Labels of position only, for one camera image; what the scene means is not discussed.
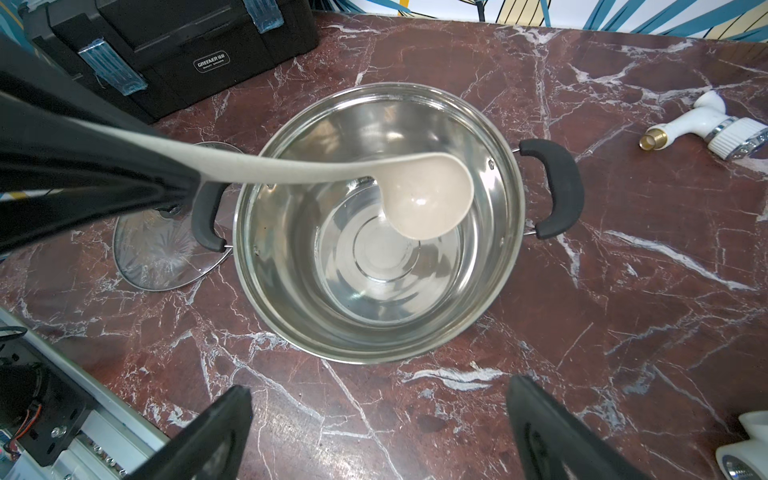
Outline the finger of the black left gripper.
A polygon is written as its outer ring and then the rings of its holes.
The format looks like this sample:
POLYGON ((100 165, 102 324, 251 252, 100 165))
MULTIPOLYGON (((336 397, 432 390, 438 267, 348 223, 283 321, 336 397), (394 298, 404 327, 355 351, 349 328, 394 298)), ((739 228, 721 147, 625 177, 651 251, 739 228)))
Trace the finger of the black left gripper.
POLYGON ((101 219, 180 204, 195 193, 199 183, 197 174, 3 173, 3 193, 51 193, 1 203, 1 250, 13 251, 101 219))
POLYGON ((121 139, 151 128, 1 39, 1 189, 194 192, 197 171, 121 139))

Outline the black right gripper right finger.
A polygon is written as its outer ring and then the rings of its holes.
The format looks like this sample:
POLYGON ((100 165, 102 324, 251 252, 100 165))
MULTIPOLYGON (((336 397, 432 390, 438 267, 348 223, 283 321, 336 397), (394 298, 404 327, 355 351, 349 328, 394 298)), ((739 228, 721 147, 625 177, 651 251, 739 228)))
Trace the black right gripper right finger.
POLYGON ((527 479, 645 479, 535 381, 510 379, 506 409, 527 479))

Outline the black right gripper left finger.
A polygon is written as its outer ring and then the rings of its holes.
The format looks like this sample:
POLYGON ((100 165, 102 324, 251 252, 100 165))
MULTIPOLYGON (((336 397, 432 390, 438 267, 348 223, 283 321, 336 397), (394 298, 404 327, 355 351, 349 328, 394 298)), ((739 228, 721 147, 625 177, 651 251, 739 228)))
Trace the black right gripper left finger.
POLYGON ((253 420, 251 392, 235 385, 129 479, 235 479, 253 420))

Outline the stainless steel pot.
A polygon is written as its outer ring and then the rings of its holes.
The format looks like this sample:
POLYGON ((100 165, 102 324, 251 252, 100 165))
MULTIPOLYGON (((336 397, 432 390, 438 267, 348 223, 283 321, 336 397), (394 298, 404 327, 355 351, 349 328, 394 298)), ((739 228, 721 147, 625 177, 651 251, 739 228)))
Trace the stainless steel pot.
POLYGON ((448 92, 385 82, 311 105, 266 143, 273 158, 364 161, 427 151, 457 156, 475 185, 471 209, 427 241, 387 222, 377 183, 246 185, 230 244, 241 286, 260 319, 297 348, 350 364, 421 355, 452 340, 490 306, 517 259, 525 194, 516 159, 538 159, 552 197, 535 226, 555 237, 579 219, 584 187, 555 142, 511 147, 477 108, 448 92))

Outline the white pipe elbow fitting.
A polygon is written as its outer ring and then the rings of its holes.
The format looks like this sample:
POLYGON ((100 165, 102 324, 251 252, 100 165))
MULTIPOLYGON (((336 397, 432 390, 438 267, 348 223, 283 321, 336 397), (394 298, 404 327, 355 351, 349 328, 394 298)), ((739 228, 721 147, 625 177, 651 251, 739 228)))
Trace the white pipe elbow fitting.
POLYGON ((767 480, 767 411, 739 416, 749 438, 716 450, 717 464, 726 479, 767 480))

